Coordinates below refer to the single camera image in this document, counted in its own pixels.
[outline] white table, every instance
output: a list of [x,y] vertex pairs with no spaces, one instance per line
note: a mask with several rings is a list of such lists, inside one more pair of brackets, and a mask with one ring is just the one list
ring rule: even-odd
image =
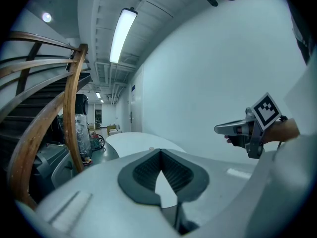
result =
[[[126,132],[107,137],[106,150],[116,152],[120,158],[134,153],[148,151],[150,149],[173,149],[185,152],[178,145],[165,138],[139,132]],[[155,193],[161,196],[163,208],[177,204],[177,196],[167,182],[165,176],[160,172]]]

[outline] white door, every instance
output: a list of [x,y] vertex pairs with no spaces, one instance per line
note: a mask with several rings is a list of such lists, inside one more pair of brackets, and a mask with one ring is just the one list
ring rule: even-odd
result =
[[140,67],[139,72],[130,83],[130,122],[132,132],[142,132],[143,65]]

